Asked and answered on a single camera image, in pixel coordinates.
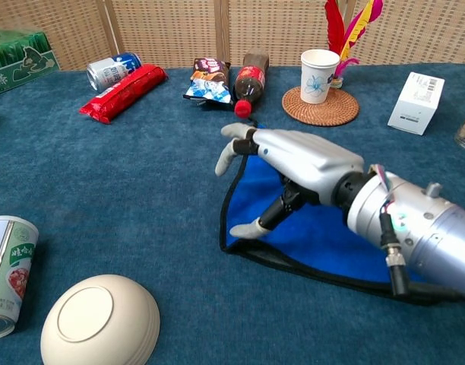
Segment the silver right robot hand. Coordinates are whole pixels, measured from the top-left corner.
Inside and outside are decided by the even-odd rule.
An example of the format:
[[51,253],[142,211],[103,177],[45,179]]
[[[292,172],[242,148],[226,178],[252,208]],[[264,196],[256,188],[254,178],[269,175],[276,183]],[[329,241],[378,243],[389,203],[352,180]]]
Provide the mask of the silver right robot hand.
[[307,202],[333,205],[339,184],[364,173],[361,156],[311,133],[234,122],[222,127],[221,135],[231,141],[217,161],[217,176],[236,156],[257,155],[281,175],[284,185],[282,194],[259,217],[230,228],[229,234],[237,238],[252,240],[270,233]]

